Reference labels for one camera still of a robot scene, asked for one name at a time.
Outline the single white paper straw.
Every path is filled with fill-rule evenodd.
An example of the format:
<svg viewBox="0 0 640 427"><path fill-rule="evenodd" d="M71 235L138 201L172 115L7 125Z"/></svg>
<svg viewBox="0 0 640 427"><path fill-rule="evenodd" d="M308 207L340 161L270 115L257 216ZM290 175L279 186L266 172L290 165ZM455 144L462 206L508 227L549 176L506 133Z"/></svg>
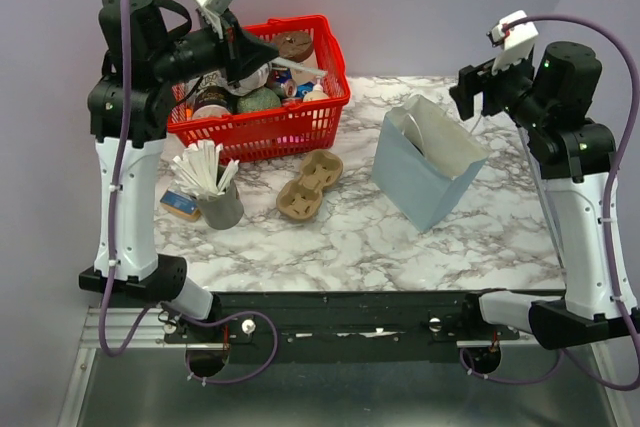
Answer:
<svg viewBox="0 0 640 427"><path fill-rule="evenodd" d="M277 57L274 58L272 60L272 63L274 65L278 65L281 67L285 67L285 68L289 68L289 69L294 69L294 70L299 70L299 71L304 71L304 72L308 72L310 74L313 74L314 76L318 76L318 77L324 77L327 75L327 71L326 70L322 70L322 69L318 69L318 68L312 68L310 66L301 64L301 63L297 63L282 57Z"/></svg>

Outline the white paper takeout bag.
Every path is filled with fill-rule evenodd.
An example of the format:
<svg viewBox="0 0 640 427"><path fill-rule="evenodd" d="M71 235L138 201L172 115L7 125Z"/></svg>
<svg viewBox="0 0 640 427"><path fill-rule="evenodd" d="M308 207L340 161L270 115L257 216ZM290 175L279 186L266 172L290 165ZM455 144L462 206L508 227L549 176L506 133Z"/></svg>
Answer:
<svg viewBox="0 0 640 427"><path fill-rule="evenodd" d="M488 156L443 108L413 95L384 116L372 179L425 232L453 211Z"/></svg>

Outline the brown cardboard cup carrier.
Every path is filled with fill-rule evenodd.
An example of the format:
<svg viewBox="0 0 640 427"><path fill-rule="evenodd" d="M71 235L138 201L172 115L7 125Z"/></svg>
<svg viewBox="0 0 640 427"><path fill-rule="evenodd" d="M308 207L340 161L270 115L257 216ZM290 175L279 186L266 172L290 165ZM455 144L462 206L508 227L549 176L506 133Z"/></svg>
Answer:
<svg viewBox="0 0 640 427"><path fill-rule="evenodd" d="M326 149L310 152L300 164L299 175L279 192L277 209L296 222L311 220L320 210L324 193L339 181L342 173L343 162L337 155Z"/></svg>

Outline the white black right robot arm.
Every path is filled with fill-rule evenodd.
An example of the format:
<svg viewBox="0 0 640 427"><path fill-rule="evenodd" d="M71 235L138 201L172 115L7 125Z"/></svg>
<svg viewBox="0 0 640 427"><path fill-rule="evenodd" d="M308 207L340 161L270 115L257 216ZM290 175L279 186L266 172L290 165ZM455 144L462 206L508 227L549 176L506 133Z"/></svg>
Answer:
<svg viewBox="0 0 640 427"><path fill-rule="evenodd" d="M617 152L614 136L587 116L602 72L588 46L549 44L541 63L525 58L497 71L494 61L460 69L449 93L461 119L506 113L528 135L541 188L556 219L565 293L539 297L513 291L479 296L460 326L480 339L497 324L532 334L556 350L627 336L639 327L639 308L627 280L616 227L616 189L606 185Z"/></svg>

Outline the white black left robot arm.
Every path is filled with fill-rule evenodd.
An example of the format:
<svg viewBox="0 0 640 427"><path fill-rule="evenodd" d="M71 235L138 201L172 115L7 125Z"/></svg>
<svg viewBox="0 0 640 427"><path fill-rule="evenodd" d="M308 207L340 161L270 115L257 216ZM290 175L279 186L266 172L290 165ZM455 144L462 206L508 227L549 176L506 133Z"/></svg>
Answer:
<svg viewBox="0 0 640 427"><path fill-rule="evenodd" d="M79 286L166 302L188 316L197 340L212 341L222 327L213 294L188 278L184 258L155 247L153 190L176 106L173 88L215 70L244 80L278 51L231 11L223 13L220 32L194 30L188 11L173 0L102 0L98 21L107 51L88 109L101 168L101 233Z"/></svg>

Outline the grey rolled cloth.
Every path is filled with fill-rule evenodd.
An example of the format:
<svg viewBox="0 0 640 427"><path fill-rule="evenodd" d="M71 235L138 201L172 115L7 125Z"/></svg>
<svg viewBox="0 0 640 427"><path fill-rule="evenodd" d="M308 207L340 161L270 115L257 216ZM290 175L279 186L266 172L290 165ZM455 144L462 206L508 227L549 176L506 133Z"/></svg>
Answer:
<svg viewBox="0 0 640 427"><path fill-rule="evenodd" d="M250 76L238 81L235 84L228 84L227 90L238 97L243 97L251 92L264 87L269 79L271 66L269 63L263 64Z"/></svg>

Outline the green round sponge ball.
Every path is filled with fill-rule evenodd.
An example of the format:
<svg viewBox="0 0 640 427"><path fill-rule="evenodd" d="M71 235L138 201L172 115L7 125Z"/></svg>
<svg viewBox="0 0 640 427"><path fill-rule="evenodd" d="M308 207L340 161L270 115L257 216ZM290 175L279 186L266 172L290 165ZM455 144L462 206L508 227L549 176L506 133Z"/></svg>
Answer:
<svg viewBox="0 0 640 427"><path fill-rule="evenodd" d="M249 114L276 109L281 106L279 96L267 87L261 87L237 100L237 113Z"/></svg>

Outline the brown lidded beige jar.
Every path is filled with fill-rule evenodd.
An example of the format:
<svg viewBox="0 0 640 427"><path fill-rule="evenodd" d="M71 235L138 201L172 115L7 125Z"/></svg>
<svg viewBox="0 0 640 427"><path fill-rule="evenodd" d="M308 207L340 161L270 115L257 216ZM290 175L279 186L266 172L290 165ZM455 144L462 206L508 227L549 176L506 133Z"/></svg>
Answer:
<svg viewBox="0 0 640 427"><path fill-rule="evenodd" d="M281 58L296 62L305 67L318 68L314 42L308 32L282 32L273 38L272 43L278 48ZM316 76L313 73L296 69L289 69L289 71L291 78L298 86L315 82Z"/></svg>

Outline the dark labelled snack bag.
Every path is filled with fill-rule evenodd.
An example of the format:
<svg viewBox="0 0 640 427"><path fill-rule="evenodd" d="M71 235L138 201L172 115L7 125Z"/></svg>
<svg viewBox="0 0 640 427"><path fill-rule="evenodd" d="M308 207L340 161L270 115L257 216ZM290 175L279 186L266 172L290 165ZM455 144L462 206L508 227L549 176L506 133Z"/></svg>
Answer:
<svg viewBox="0 0 640 427"><path fill-rule="evenodd" d="M213 75L204 77L193 102L192 120L204 118L220 118L234 113L235 98L223 87Z"/></svg>

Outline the small pump lotion bottle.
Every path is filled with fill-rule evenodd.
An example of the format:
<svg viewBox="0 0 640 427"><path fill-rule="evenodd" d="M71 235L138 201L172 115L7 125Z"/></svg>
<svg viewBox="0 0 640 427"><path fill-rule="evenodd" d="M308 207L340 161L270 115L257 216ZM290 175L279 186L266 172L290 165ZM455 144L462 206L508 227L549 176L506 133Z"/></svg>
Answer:
<svg viewBox="0 0 640 427"><path fill-rule="evenodd" d="M319 77L316 78L313 87L303 96L304 102L321 101L329 99L329 95L325 92Z"/></svg>

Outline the red plastic shopping basket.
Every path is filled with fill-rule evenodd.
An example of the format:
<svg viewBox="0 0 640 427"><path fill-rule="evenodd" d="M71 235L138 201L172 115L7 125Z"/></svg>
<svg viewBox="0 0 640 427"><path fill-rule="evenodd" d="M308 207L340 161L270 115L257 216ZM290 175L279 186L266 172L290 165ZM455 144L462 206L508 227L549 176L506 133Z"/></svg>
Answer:
<svg viewBox="0 0 640 427"><path fill-rule="evenodd" d="M318 66L327 72L321 83L329 97L262 112L196 120L187 118L182 104L172 111L168 132L186 146L202 139L221 144L222 161L252 162L332 147L351 92L341 47L328 19L320 14L275 18L246 29L267 41L286 31L310 33Z"/></svg>

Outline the white paper straws bundle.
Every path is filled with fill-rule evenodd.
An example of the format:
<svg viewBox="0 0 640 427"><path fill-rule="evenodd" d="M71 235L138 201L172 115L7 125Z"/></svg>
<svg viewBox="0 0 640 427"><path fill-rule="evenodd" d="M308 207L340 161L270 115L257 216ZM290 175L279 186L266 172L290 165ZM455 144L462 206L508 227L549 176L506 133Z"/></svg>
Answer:
<svg viewBox="0 0 640 427"><path fill-rule="evenodd" d="M222 163L223 145L199 140L171 161L176 182L182 191L197 200L210 200L226 194L238 170L239 161Z"/></svg>

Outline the blue napkin box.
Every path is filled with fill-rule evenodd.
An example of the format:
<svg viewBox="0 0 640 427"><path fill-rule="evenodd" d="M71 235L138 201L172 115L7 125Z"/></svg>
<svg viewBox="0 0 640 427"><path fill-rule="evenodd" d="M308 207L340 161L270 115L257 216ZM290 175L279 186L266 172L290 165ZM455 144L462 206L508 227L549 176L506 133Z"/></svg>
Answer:
<svg viewBox="0 0 640 427"><path fill-rule="evenodd" d="M167 212L183 220L195 222L201 217L193 198L171 188L163 193L159 203Z"/></svg>

